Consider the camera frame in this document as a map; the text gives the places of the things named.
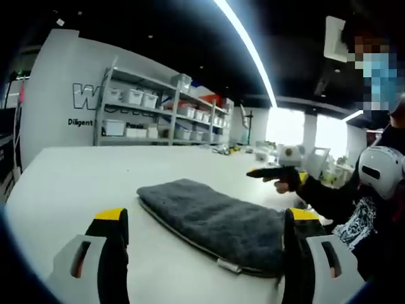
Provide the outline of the person's right hand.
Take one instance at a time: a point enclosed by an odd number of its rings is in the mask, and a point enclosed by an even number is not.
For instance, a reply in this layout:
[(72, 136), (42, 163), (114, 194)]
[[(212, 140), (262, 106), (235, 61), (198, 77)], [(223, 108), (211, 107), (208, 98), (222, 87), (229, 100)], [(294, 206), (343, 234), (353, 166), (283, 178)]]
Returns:
[(298, 172), (289, 173), (281, 177), (274, 184), (277, 193), (296, 192), (301, 186), (301, 178)]

